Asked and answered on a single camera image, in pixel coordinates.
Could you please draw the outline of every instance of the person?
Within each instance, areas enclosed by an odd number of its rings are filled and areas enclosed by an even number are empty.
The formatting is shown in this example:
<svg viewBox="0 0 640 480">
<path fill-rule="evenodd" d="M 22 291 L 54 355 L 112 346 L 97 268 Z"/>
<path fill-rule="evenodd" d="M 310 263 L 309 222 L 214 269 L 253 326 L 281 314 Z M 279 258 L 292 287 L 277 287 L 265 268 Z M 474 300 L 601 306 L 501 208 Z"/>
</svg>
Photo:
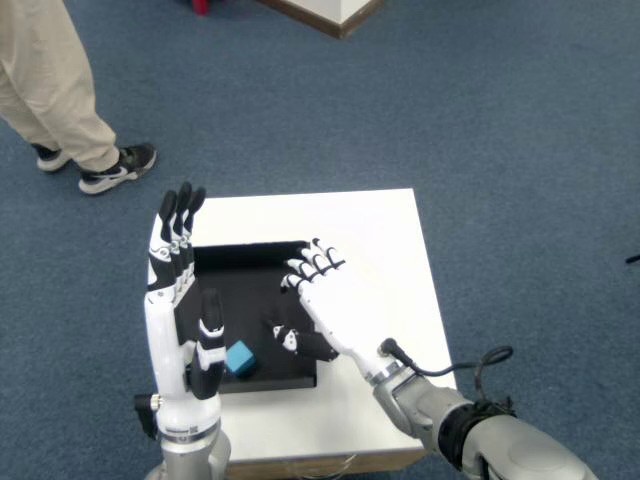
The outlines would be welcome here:
<svg viewBox="0 0 640 480">
<path fill-rule="evenodd" d="M 0 0 L 0 116 L 33 145 L 41 170 L 73 160 L 86 194 L 135 180 L 156 161 L 148 143 L 117 148 L 97 115 L 91 67 L 62 0 Z"/>
</svg>

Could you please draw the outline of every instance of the white table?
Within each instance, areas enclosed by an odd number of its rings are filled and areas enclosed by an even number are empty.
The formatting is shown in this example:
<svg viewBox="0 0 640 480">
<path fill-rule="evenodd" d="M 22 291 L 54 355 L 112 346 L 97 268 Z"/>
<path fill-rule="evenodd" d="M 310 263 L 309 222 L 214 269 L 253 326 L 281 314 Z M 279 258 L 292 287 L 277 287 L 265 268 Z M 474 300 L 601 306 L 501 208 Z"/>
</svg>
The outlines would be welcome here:
<svg viewBox="0 0 640 480">
<path fill-rule="evenodd" d="M 420 366 L 450 364 L 412 189 L 209 198 L 192 240 L 202 247 L 314 237 L 388 286 L 386 298 L 372 300 L 393 306 L 393 336 Z M 456 387 L 451 374 L 434 383 Z M 318 363 L 316 388 L 223 395 L 222 408 L 232 464 L 420 451 L 418 441 L 391 424 L 344 356 Z"/>
</svg>

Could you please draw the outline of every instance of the blue carpet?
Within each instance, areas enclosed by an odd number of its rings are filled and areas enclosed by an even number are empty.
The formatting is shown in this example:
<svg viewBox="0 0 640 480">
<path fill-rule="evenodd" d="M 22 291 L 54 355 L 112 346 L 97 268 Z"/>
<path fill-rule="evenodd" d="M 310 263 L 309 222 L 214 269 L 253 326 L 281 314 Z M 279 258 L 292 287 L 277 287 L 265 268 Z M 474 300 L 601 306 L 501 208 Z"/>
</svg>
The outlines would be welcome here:
<svg viewBox="0 0 640 480">
<path fill-rule="evenodd" d="M 67 5 L 98 111 L 160 158 L 87 198 L 0 127 L 2 480 L 141 479 L 160 460 L 131 396 L 153 388 L 145 243 L 185 179 L 415 188 L 454 360 L 514 345 L 489 390 L 600 478 L 637 476 L 638 2 L 388 0 L 342 42 L 250 0 Z M 357 478 L 459 474 L 428 458 Z"/>
</svg>

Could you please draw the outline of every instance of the white shoe sole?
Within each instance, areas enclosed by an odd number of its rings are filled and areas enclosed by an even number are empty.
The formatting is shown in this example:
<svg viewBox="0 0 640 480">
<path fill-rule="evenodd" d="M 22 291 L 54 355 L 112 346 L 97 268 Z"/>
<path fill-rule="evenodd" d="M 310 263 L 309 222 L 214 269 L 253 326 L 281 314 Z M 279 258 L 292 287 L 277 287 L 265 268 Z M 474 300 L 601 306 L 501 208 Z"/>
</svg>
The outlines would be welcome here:
<svg viewBox="0 0 640 480">
<path fill-rule="evenodd" d="M 38 168 L 43 172 L 55 172 L 64 167 L 67 162 L 71 160 L 71 157 L 64 152 L 60 152 L 55 160 L 42 160 L 38 158 Z"/>
<path fill-rule="evenodd" d="M 98 193 L 106 192 L 107 190 L 112 189 L 120 185 L 122 182 L 127 180 L 137 180 L 142 177 L 145 173 L 147 173 L 151 167 L 156 163 L 156 152 L 153 153 L 153 157 L 147 163 L 147 166 L 138 172 L 130 172 L 127 175 L 123 175 L 122 177 L 116 178 L 105 178 L 104 181 L 98 182 L 94 185 L 90 185 L 86 183 L 84 180 L 80 179 L 78 182 L 78 188 L 82 191 L 82 193 L 86 193 L 87 195 L 97 195 Z"/>
</svg>

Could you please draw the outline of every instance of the shoe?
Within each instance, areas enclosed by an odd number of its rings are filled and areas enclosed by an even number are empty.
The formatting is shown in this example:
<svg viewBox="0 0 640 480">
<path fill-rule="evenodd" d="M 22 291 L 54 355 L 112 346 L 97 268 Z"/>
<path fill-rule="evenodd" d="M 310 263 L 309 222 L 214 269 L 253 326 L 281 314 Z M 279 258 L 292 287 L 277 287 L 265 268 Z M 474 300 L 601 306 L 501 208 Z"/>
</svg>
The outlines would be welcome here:
<svg viewBox="0 0 640 480">
<path fill-rule="evenodd" d="M 103 172 L 81 170 L 78 187 L 87 195 L 105 192 L 126 180 L 136 180 L 147 173 L 156 161 L 156 149 L 143 143 L 120 149 L 118 163 Z"/>
<path fill-rule="evenodd" d="M 36 144 L 33 144 L 33 148 L 38 152 L 38 168 L 43 172 L 57 172 L 71 160 L 71 157 L 62 150 L 49 150 L 47 147 Z"/>
</svg>

